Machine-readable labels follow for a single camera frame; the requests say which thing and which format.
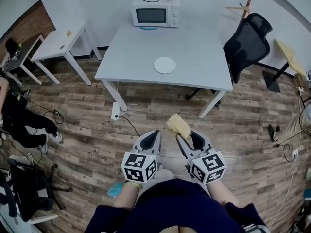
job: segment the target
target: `desk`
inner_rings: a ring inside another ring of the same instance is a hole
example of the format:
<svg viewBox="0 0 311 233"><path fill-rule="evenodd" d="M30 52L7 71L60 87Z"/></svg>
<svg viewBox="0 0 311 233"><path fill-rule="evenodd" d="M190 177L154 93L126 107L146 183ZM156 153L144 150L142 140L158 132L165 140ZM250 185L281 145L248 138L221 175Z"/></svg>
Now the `desk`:
<svg viewBox="0 0 311 233"><path fill-rule="evenodd" d="M92 82L83 72L79 64L73 58L72 54L70 53L70 49L72 48L73 44L76 40L81 37L84 44L89 45L92 47L96 57L98 60L101 60L102 57L93 41L89 37L86 32L86 24L81 23L77 25L73 25L68 27L68 30L71 31L71 35L67 36L67 30L55 30L49 33L46 39L42 42L38 50L35 52L33 57L31 58L42 70L46 69L44 65L40 62L40 60L60 57L64 56L66 60L72 65L72 67L77 71L80 77L84 80L87 85L91 85ZM59 80L56 79L50 72L47 75L56 83L60 84Z"/></svg>
<svg viewBox="0 0 311 233"><path fill-rule="evenodd" d="M216 90L199 113L199 118L203 118L226 91L232 91L223 46L213 21L183 17L178 29L157 30L143 30L129 21L114 36L95 78L103 82L123 111L127 111L127 106L112 81ZM153 64L160 57L173 59L176 69L169 74L158 73Z"/></svg>
<svg viewBox="0 0 311 233"><path fill-rule="evenodd" d="M277 79L284 73L284 71L290 67L295 72L300 73L301 75L307 77L306 71L304 70L301 63L297 60L294 50L292 50L289 46L283 43L280 40L275 39L276 45L280 48L281 52L284 54L287 62L280 69L280 71L273 76L270 72L262 71L264 79L266 81L267 88L269 90L273 90L276 92L280 92L280 88L278 87Z"/></svg>
<svg viewBox="0 0 311 233"><path fill-rule="evenodd" d="M31 73L30 70L28 70L25 66L24 66L24 61L26 60L26 58L28 57L30 51L34 48L34 46L36 45L36 43L38 41L43 42L43 37L41 35L35 35L31 38L29 38L28 40L26 40L24 43L22 43L22 47L18 48L18 50L20 51L20 55L18 57L17 60L10 60L8 62L8 64L6 65L6 67L4 68L4 71L8 72L9 71L15 69L15 68L22 68L34 81L36 81L39 85L42 84L42 82L34 75ZM42 69L42 71L45 72L45 74L47 74L48 76L52 75L49 70L47 70L44 66L41 67L39 66L39 68ZM13 77L12 75L8 75L9 77L13 78L15 81L18 81L15 77Z"/></svg>

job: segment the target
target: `wooden floor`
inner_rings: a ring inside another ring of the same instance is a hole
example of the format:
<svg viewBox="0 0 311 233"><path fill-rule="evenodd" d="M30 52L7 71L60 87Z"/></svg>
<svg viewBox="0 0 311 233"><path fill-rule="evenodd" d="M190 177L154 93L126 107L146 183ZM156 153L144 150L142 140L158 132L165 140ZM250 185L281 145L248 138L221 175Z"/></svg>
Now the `wooden floor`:
<svg viewBox="0 0 311 233"><path fill-rule="evenodd" d="M52 164L57 163L54 184L71 186L73 192L56 193L67 209L60 211L54 207L59 218L39 224L47 233L81 233L96 206L111 203L107 189L116 181L123 181L121 161L137 139L127 121L112 122L110 119L113 99L103 84L94 79L99 62L79 63L91 79L91 86L87 86L66 62L59 62L51 69L61 82L59 86L40 71L34 74L43 82L41 86L28 77L23 80L30 89L31 101L58 110L65 119L58 125L63 143L49 142L48 154L43 156L39 166L49 172ZM267 126L284 126L297 115L299 100L295 88L283 77L278 80L281 93L267 90L262 70L256 66L245 70L239 83L234 85L234 91L227 93L221 106L213 108L204 119L197 119L197 115L211 96L208 90L201 90L190 102L185 101L184 96L193 88L187 87L120 83L119 91L128 105L128 112L121 115L129 118L140 134L161 130L164 168L176 177L189 179L184 168L186 161L164 124L172 114L179 113L191 127L206 133L215 148L222 151L228 164L223 182L243 206L254 203L260 216L270 225L287 193L293 163L284 159L283 147L275 148L270 142ZM34 104L28 106L37 113L44 113ZM298 147L299 135L290 143ZM302 204L304 172L311 160L310 143L302 134L293 183L271 228L274 233L289 229ZM33 154L35 162L40 158L37 150L25 149L9 137L1 147L0 166L8 167L9 155L27 152Z"/></svg>

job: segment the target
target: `microwave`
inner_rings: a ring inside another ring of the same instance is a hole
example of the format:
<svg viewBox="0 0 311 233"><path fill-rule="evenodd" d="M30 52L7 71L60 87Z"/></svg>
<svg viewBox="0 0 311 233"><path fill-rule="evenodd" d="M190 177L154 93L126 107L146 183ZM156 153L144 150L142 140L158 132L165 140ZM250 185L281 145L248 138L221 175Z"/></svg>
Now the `microwave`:
<svg viewBox="0 0 311 233"><path fill-rule="evenodd" d="M135 0L132 3L134 26L178 28L180 6L180 0L159 0L158 2Z"/></svg>

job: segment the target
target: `sponge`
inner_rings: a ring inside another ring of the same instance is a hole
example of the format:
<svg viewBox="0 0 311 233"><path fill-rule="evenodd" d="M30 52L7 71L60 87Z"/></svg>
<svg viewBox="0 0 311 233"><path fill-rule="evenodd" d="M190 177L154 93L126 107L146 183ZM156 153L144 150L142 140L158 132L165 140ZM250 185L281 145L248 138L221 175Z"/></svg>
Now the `sponge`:
<svg viewBox="0 0 311 233"><path fill-rule="evenodd" d="M190 126L178 114L172 115L166 122L166 126L175 136L180 134L183 138L187 139L191 134Z"/></svg>

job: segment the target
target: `black office chair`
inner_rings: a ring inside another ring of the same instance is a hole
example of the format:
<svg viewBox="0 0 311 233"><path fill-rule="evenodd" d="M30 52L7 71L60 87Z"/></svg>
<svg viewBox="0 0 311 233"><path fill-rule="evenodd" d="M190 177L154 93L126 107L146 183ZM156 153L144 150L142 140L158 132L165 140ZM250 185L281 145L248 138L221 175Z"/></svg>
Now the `black office chair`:
<svg viewBox="0 0 311 233"><path fill-rule="evenodd" d="M266 35L272 31L270 23L257 13L251 13L242 20L236 32L224 46L232 84L238 83L240 73L247 67L262 60L270 53ZM200 90L197 88L189 101Z"/></svg>
<svg viewBox="0 0 311 233"><path fill-rule="evenodd" d="M0 186L5 189L6 196L6 198L3 195L0 196L0 203L9 205L9 215L11 217L17 216L16 203L18 204L20 217L24 222L30 220L37 210L49 211L54 202L60 210L65 209L65 206L56 199L54 190L72 192L72 189L52 186L52 176L54 169L57 168L56 164L53 165L51 174L47 178L44 171L36 170L35 166L19 163L10 158L8 163L10 164L11 180L6 182L3 176L0 177ZM40 196L39 191L46 192L47 197Z"/></svg>

